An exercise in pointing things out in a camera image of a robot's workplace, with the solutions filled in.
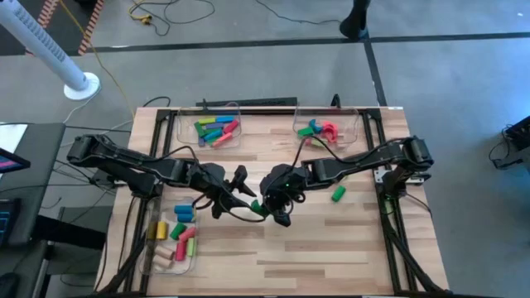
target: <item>wooden tabletop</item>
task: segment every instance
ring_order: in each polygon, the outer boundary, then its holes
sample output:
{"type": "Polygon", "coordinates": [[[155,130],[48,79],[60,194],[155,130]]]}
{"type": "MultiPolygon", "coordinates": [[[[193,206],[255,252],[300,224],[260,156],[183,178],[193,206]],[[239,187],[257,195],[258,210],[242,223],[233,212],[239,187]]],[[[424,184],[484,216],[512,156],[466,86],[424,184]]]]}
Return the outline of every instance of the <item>wooden tabletop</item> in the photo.
{"type": "MultiPolygon", "coordinates": [[[[148,154],[156,108],[139,108],[134,120],[129,148],[148,154]]],[[[399,108],[381,108],[387,139],[409,136],[405,113],[399,108]]],[[[247,185],[259,195],[259,183],[273,166],[291,164],[297,143],[292,116],[242,116],[243,134],[239,146],[223,150],[199,151],[200,162],[215,162],[231,179],[238,165],[248,171],[247,185]]],[[[372,127],[377,140],[375,127],[372,127]]],[[[171,149],[182,146],[173,137],[171,149]]],[[[163,135],[159,144],[159,154],[163,135]]],[[[358,140],[339,156],[367,151],[362,121],[358,140]]],[[[175,154],[174,157],[189,154],[175,154]]],[[[300,160],[329,156],[321,150],[302,150],[300,160]]],[[[393,293],[388,261],[379,221],[372,171],[350,175],[340,182],[347,191],[334,204],[335,187],[306,192],[306,202],[296,204],[292,225],[284,228],[271,217],[264,223],[245,223],[223,214],[213,219],[209,209],[199,212],[197,258],[192,271],[183,276],[151,276],[149,295],[361,295],[393,293]]],[[[426,202],[422,187],[408,192],[426,202]]],[[[164,187],[165,199],[197,197],[198,192],[164,187]]],[[[250,197],[238,197],[252,201],[250,197]]],[[[118,191],[108,228],[108,260],[101,287],[118,269],[125,217],[131,202],[128,189],[118,191]]],[[[412,255],[432,280],[447,288],[436,235],[429,214],[413,201],[400,200],[412,255]]],[[[124,256],[133,238],[138,203],[128,225],[124,256]]],[[[252,217],[247,210],[240,216],[252,217]]],[[[397,264],[406,288],[402,259],[397,264]]],[[[135,274],[133,289],[138,289],[135,274]]]]}

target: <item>gray floor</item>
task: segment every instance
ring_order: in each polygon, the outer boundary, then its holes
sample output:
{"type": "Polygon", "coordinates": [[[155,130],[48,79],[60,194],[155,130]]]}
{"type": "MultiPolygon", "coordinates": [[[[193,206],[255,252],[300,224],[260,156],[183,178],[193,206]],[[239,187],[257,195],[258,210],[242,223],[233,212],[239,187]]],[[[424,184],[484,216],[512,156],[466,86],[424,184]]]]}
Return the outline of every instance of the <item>gray floor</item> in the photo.
{"type": "MultiPolygon", "coordinates": [[[[263,1],[282,15],[313,21],[340,19],[347,15],[351,3],[263,1]]],[[[213,2],[216,13],[212,17],[174,25],[168,36],[158,37],[152,27],[130,21],[126,11],[131,2],[107,1],[93,42],[96,46],[123,46],[340,36],[336,24],[312,26],[280,20],[254,1],[213,2]]],[[[208,8],[191,0],[179,5],[170,10],[175,19],[198,16],[208,8]]],[[[503,33],[530,31],[529,17],[530,3],[523,0],[378,0],[370,8],[369,28],[371,36],[503,33]]],[[[487,155],[505,124],[530,113],[530,39],[408,42],[373,48],[388,104],[405,108],[412,132],[427,139],[436,160],[426,191],[451,289],[463,294],[527,296],[530,203],[525,195],[528,197],[530,177],[522,168],[495,170],[487,155]]],[[[327,105],[334,93],[341,94],[344,104],[377,105],[362,45],[101,56],[134,106],[159,95],[170,96],[174,106],[194,105],[202,98],[275,96],[297,96],[305,105],[327,105]]],[[[96,73],[104,88],[69,124],[112,127],[129,120],[124,100],[94,56],[76,57],[75,61],[83,70],[96,73]]],[[[64,99],[60,81],[37,59],[0,57],[0,65],[2,121],[63,121],[78,105],[64,99]]],[[[80,133],[68,130],[63,142],[80,133]]],[[[127,143],[126,135],[109,135],[117,143],[127,143]]],[[[61,160],[67,150],[61,150],[61,160]]],[[[53,182],[68,179],[52,177],[53,182]]],[[[95,188],[51,187],[44,205],[62,196],[61,205],[89,206],[101,193],[95,188]]],[[[100,204],[112,203],[112,196],[106,196],[100,204]]],[[[54,215],[57,209],[43,209],[42,213],[54,215]]],[[[71,282],[83,284],[94,279],[83,278],[72,276],[71,282]]],[[[54,279],[48,296],[86,291],[54,279]]]]}

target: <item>computer monitor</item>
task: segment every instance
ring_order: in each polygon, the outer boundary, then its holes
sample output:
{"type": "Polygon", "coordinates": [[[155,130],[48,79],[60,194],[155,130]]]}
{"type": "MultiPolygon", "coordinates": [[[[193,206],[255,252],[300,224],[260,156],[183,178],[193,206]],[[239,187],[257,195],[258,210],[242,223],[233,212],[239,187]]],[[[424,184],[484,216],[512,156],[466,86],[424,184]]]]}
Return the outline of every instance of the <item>computer monitor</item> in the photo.
{"type": "Polygon", "coordinates": [[[0,174],[30,167],[31,163],[22,157],[0,148],[0,174]]]}

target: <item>blue block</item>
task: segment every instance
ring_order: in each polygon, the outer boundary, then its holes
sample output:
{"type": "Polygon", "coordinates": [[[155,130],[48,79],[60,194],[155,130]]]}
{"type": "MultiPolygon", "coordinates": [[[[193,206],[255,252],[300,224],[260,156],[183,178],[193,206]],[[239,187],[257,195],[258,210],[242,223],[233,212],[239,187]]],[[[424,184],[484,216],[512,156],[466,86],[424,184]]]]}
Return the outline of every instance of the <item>blue block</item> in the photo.
{"type": "Polygon", "coordinates": [[[179,223],[193,223],[193,214],[178,214],[176,220],[179,223]]]}
{"type": "Polygon", "coordinates": [[[311,127],[313,129],[313,132],[315,133],[321,133],[322,129],[324,129],[323,127],[316,126],[315,119],[312,119],[311,121],[309,121],[309,127],[311,127]]]}
{"type": "Polygon", "coordinates": [[[210,134],[207,134],[205,136],[205,141],[209,141],[209,140],[213,139],[214,137],[221,137],[222,134],[223,134],[223,132],[221,130],[218,130],[218,131],[212,132],[210,134]]]}
{"type": "Polygon", "coordinates": [[[175,205],[175,214],[193,214],[190,204],[175,205]]]}
{"type": "Polygon", "coordinates": [[[206,124],[206,129],[224,128],[224,123],[211,123],[206,124]]]}
{"type": "Polygon", "coordinates": [[[215,119],[216,122],[221,122],[221,123],[231,123],[232,121],[234,120],[234,117],[217,117],[215,119]]]}

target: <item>plastic container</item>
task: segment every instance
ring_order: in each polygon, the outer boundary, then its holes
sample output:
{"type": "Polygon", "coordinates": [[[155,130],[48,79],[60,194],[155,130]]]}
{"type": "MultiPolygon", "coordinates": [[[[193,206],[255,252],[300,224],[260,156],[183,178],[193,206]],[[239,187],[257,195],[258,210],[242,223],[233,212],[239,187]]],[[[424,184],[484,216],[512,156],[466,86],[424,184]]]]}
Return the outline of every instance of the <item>plastic container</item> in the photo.
{"type": "MultiPolygon", "coordinates": [[[[175,226],[178,224],[176,221],[176,214],[175,214],[175,206],[178,204],[191,204],[193,203],[193,198],[191,197],[183,197],[183,198],[176,198],[176,199],[163,199],[161,201],[161,208],[160,208],[160,216],[159,221],[164,221],[168,223],[167,227],[167,239],[166,240],[157,240],[156,245],[157,246],[163,246],[164,248],[170,249],[173,252],[176,252],[176,245],[178,241],[173,240],[171,237],[169,237],[169,234],[171,231],[175,228],[175,226]]],[[[190,272],[193,270],[193,267],[196,262],[197,258],[197,248],[199,245],[199,214],[195,212],[195,222],[194,223],[184,223],[187,228],[195,227],[195,253],[193,257],[188,257],[186,255],[185,260],[181,262],[175,261],[175,258],[173,257],[171,260],[171,265],[168,268],[160,267],[157,264],[153,263],[151,265],[151,270],[149,272],[144,272],[144,261],[145,261],[145,253],[146,249],[143,250],[142,254],[140,255],[140,262],[138,262],[138,270],[143,275],[183,275],[187,272],[190,272]]]]}
{"type": "MultiPolygon", "coordinates": [[[[318,109],[316,112],[313,108],[304,109],[296,106],[295,114],[292,122],[293,136],[297,140],[296,146],[300,146],[302,137],[298,136],[298,131],[310,126],[310,121],[315,119],[317,126],[322,126],[324,121],[334,123],[338,127],[339,135],[336,142],[328,142],[322,134],[315,134],[316,137],[324,141],[324,143],[333,151],[344,150],[349,145],[357,141],[359,137],[359,125],[361,123],[361,116],[359,111],[355,108],[328,108],[318,109]]],[[[326,150],[324,147],[319,147],[311,144],[305,144],[304,149],[312,148],[316,150],[326,150]]]]}
{"type": "Polygon", "coordinates": [[[194,151],[223,150],[225,148],[238,147],[242,136],[241,111],[236,103],[228,103],[224,107],[209,108],[181,108],[175,120],[176,140],[182,144],[189,145],[194,151]],[[195,123],[201,119],[216,117],[233,117],[238,121],[238,126],[232,131],[232,138],[223,142],[218,147],[213,147],[208,142],[199,146],[199,134],[195,123]]]}

